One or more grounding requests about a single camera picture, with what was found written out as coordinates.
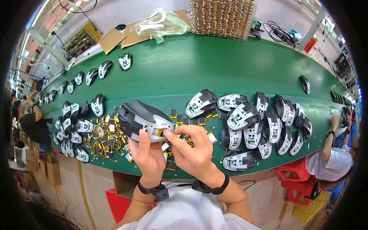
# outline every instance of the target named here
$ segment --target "fluorescent light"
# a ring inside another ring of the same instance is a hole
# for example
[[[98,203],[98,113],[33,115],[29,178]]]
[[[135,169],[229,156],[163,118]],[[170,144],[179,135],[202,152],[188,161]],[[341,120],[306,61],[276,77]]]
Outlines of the fluorescent light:
[[[23,46],[23,49],[22,49],[22,52],[21,52],[21,56],[23,56],[23,53],[24,53],[24,50],[25,50],[25,46],[27,45],[27,42],[28,42],[28,39],[29,39],[29,36],[30,36],[31,34],[30,33],[28,33],[27,34],[27,37],[25,38],[25,41],[24,41],[24,46]]]
[[[40,17],[40,15],[41,15],[41,13],[42,13],[43,9],[45,9],[45,7],[46,7],[46,5],[49,3],[49,1],[50,1],[50,0],[46,0],[46,2],[43,4],[43,6],[41,7],[40,11],[38,12],[38,14],[37,14],[37,16],[36,16],[35,20],[33,21],[32,26],[35,26],[37,19]]]

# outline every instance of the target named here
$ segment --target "yellow floor line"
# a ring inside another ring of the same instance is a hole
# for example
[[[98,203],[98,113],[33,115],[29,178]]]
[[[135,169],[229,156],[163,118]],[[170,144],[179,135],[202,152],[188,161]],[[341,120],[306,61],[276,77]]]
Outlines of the yellow floor line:
[[[284,218],[284,215],[286,213],[286,209],[287,209],[287,204],[288,203],[289,203],[288,201],[284,201],[284,204],[282,205],[282,209],[281,209],[279,220],[278,220],[277,230],[279,230],[279,228],[280,228],[282,219]]]
[[[56,186],[54,186],[54,188],[55,188],[55,193],[56,193],[57,201],[59,203],[59,208],[60,208],[60,210],[62,210],[63,208],[61,207],[61,203],[60,203],[60,200],[59,200],[59,195],[57,194],[57,191],[56,191]]]
[[[86,206],[87,214],[89,216],[89,219],[91,221],[91,224],[93,226],[93,229],[94,230],[97,230],[96,225],[95,225],[95,222],[93,221],[91,212],[89,210],[89,206],[88,206],[88,202],[87,202],[87,197],[86,197],[86,191],[84,190],[84,183],[83,183],[83,177],[82,177],[82,164],[81,164],[81,161],[80,160],[78,160],[78,173],[79,173],[79,182],[81,184],[81,191],[82,191],[84,205]]]

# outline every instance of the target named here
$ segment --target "black wrist strap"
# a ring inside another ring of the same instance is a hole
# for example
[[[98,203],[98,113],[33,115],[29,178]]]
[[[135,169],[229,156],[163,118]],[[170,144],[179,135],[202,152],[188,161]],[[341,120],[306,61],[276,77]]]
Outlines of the black wrist strap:
[[[332,134],[333,135],[333,137],[335,138],[335,131],[330,131],[329,133],[328,133],[328,135],[330,135],[330,134]]]
[[[145,188],[141,185],[141,183],[138,181],[138,189],[143,194],[150,194],[152,193],[155,196],[155,201],[163,201],[169,198],[169,191],[165,187],[165,185],[161,184],[154,188]]]
[[[199,191],[199,192],[206,193],[206,194],[212,193],[214,195],[219,195],[224,192],[225,188],[229,184],[229,176],[226,174],[224,175],[225,175],[225,180],[221,187],[210,189],[210,187],[208,187],[206,184],[204,184],[200,180],[195,180],[192,184],[192,189]]]

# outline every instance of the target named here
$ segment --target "white shirt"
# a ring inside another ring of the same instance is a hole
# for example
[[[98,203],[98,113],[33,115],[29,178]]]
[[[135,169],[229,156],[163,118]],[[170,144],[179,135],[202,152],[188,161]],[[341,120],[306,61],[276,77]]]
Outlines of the white shirt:
[[[305,159],[305,168],[311,175],[325,181],[337,181],[343,177],[353,166],[353,158],[349,153],[350,148],[343,145],[341,149],[331,148],[330,159],[326,166],[321,158],[321,151],[307,156]]]
[[[215,195],[193,190],[181,183],[164,183],[169,198],[156,203],[139,221],[121,226],[118,230],[259,230],[232,213],[225,214],[224,206]]]

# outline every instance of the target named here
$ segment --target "black shirt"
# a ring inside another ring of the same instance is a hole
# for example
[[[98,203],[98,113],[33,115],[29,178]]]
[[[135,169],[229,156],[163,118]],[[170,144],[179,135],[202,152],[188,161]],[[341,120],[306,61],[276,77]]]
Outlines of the black shirt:
[[[36,122],[36,114],[26,114],[19,121],[25,134],[34,142],[50,144],[51,138],[46,121],[41,119]]]

